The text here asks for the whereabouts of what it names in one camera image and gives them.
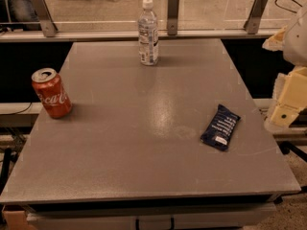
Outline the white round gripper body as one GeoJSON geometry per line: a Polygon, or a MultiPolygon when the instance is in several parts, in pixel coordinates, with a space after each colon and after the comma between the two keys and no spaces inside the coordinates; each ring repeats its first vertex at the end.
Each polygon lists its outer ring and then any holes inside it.
{"type": "Polygon", "coordinates": [[[283,58],[296,66],[307,65],[307,4],[298,10],[287,26],[283,58]]]}

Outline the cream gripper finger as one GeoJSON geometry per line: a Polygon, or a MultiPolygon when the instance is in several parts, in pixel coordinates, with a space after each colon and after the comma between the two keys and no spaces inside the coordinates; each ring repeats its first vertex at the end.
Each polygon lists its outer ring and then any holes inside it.
{"type": "Polygon", "coordinates": [[[284,35],[287,27],[284,26],[274,35],[270,36],[262,45],[262,48],[268,51],[276,52],[283,50],[284,35]]]}
{"type": "Polygon", "coordinates": [[[277,75],[264,127],[269,132],[282,132],[306,108],[307,68],[296,66],[288,74],[277,75]]]}

